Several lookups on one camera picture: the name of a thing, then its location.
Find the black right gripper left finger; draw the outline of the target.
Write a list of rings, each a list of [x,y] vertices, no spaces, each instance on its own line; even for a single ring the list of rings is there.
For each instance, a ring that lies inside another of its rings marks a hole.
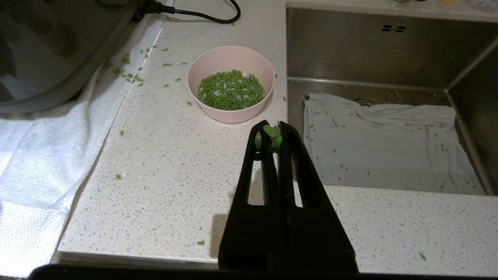
[[[217,263],[221,270],[265,271],[268,255],[279,246],[279,179],[266,120],[249,133],[244,161],[219,245]],[[263,205],[248,202],[254,162],[261,163]]]

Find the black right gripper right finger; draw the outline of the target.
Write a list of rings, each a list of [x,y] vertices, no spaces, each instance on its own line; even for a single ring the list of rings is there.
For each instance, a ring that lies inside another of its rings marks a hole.
[[[297,130],[280,122],[279,194],[285,267],[358,273],[356,254]]]

